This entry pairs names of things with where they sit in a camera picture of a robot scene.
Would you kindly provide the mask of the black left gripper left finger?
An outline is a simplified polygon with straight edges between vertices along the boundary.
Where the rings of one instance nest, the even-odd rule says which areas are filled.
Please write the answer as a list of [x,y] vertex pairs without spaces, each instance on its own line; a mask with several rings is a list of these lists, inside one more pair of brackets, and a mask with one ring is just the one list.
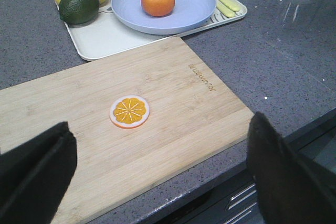
[[2,154],[1,223],[51,223],[76,167],[68,122]]

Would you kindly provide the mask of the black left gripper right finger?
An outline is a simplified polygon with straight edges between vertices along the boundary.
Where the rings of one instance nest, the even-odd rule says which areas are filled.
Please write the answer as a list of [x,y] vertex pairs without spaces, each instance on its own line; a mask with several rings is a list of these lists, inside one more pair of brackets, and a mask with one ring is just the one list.
[[265,223],[335,223],[335,174],[296,154],[261,112],[248,129],[247,168]]

